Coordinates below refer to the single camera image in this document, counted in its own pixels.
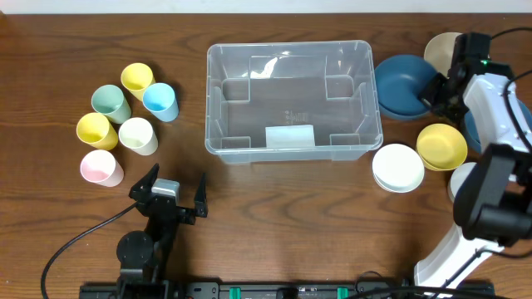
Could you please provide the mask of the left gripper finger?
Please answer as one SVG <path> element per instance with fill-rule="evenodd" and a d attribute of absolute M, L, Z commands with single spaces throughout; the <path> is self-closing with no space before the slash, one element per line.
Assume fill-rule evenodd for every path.
<path fill-rule="evenodd" d="M 195 216 L 206 218 L 208 216 L 208 204 L 207 204 L 207 194 L 206 194 L 206 173 L 203 173 L 199 187 L 197 188 L 195 194 Z"/>
<path fill-rule="evenodd" d="M 134 200 L 145 200 L 149 198 L 151 189 L 158 178 L 159 169 L 160 166 L 154 164 L 148 173 L 131 187 L 129 197 Z"/>

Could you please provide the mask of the dark blue bowl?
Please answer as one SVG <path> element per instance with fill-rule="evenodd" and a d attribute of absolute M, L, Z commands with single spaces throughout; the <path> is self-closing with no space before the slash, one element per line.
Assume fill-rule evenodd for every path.
<path fill-rule="evenodd" d="M 532 115 L 528 107 L 520 100 L 518 100 L 520 108 L 525 117 L 525 120 L 529 127 L 531 127 Z M 464 135 L 466 143 L 470 148 L 472 148 L 477 154 L 482 152 L 480 138 L 475 127 L 475 122 L 472 114 L 468 111 L 460 123 L 461 133 Z"/>
<path fill-rule="evenodd" d="M 394 120 L 417 120 L 429 113 L 418 96 L 437 74 L 427 61 L 414 55 L 397 55 L 375 70 L 381 113 Z"/>

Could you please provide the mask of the beige large bowl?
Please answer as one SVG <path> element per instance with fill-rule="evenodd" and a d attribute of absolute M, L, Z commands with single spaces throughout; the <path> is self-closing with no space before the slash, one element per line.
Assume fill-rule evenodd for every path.
<path fill-rule="evenodd" d="M 424 60 L 444 76 L 447 76 L 451 68 L 455 40 L 460 34 L 460 32 L 444 32 L 433 37 L 426 45 Z"/>

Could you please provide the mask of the yellow small bowl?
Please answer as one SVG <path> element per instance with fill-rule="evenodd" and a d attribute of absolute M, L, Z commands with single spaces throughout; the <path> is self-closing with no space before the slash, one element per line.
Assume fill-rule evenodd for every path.
<path fill-rule="evenodd" d="M 416 152 L 429 170 L 449 171 L 466 161 L 468 145 L 455 127 L 433 124 L 425 127 L 417 136 Z"/>

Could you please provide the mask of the light blue small bowl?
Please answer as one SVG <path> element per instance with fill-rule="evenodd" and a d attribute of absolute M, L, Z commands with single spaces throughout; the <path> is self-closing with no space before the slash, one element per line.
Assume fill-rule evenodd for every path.
<path fill-rule="evenodd" d="M 455 196 L 461 185 L 465 182 L 466 178 L 475 166 L 476 162 L 464 163 L 453 171 L 447 185 L 447 194 L 452 203 L 455 201 Z"/>

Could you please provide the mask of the white small bowl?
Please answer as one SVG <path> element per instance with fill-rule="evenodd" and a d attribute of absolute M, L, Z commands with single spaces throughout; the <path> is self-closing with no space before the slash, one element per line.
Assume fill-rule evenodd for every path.
<path fill-rule="evenodd" d="M 421 185 L 425 177 L 425 166 L 412 148 L 402 144 L 389 144 L 375 153 L 372 174 L 382 189 L 392 193 L 409 193 Z"/>

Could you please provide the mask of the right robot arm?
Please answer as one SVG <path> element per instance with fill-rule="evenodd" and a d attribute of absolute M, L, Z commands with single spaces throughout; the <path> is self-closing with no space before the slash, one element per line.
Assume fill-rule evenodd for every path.
<path fill-rule="evenodd" d="M 451 68 L 418 99 L 453 122 L 473 116 L 482 154 L 458 188 L 454 225 L 415 266 L 414 284 L 432 298 L 464 296 L 459 284 L 492 255 L 531 237 L 531 129 L 515 95 L 510 66 L 490 59 L 489 35 L 455 39 Z"/>

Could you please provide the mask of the clear plastic storage container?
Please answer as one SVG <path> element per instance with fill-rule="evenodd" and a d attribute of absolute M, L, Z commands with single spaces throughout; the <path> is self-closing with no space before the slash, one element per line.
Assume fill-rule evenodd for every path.
<path fill-rule="evenodd" d="M 226 164 L 356 160 L 383 143 L 362 40 L 214 44 L 204 146 Z"/>

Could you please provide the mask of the cream white cup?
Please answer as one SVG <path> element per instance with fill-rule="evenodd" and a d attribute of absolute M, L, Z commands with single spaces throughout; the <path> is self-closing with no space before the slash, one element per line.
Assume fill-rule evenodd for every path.
<path fill-rule="evenodd" d="M 158 139 L 151 123 L 143 118 L 126 120 L 118 132 L 119 141 L 139 155 L 151 155 L 158 149 Z"/>

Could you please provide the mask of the yellow cup at front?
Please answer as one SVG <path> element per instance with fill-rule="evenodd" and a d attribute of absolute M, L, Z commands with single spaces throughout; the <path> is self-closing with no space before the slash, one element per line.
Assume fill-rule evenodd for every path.
<path fill-rule="evenodd" d="M 99 150 L 112 150 L 118 144 L 118 134 L 111 122 L 97 112 L 82 116 L 76 125 L 79 140 Z"/>

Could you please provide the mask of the yellow cup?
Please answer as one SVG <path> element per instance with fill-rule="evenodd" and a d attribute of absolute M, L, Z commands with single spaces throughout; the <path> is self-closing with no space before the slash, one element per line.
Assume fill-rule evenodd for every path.
<path fill-rule="evenodd" d="M 137 99 L 143 101 L 145 90 L 155 84 L 151 68 L 141 62 L 132 63 L 121 73 L 121 84 Z"/>
<path fill-rule="evenodd" d="M 79 140 L 99 150 L 112 150 L 118 144 L 118 134 L 111 122 L 97 112 L 82 116 L 76 125 Z"/>

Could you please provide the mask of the blue cup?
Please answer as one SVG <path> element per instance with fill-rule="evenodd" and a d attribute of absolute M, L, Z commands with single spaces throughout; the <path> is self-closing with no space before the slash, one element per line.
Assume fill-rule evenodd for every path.
<path fill-rule="evenodd" d="M 149 86 L 142 98 L 144 107 L 157 119 L 171 122 L 179 115 L 177 96 L 174 89 L 165 83 Z"/>

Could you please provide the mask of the green cup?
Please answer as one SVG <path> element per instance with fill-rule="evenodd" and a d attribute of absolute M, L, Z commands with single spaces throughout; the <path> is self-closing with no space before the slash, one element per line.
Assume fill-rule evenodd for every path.
<path fill-rule="evenodd" d="M 103 114 L 115 124 L 123 124 L 131 118 L 131 108 L 122 90 L 115 85 L 99 87 L 91 97 L 91 106 L 95 112 Z"/>

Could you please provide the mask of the yellow cup at back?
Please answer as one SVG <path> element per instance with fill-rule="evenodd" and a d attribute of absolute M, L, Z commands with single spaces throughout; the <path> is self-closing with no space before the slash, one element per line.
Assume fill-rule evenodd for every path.
<path fill-rule="evenodd" d="M 141 62 L 132 63 L 121 73 L 121 84 L 137 99 L 143 101 L 145 90 L 155 84 L 151 68 Z"/>

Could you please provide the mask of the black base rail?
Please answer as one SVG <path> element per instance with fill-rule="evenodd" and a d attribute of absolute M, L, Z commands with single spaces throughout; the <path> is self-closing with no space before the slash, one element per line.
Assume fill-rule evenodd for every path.
<path fill-rule="evenodd" d="M 349 284 L 218 284 L 216 282 L 120 282 L 116 285 L 87 283 L 80 287 L 79 299 L 346 299 L 363 292 L 388 288 L 384 281 Z"/>

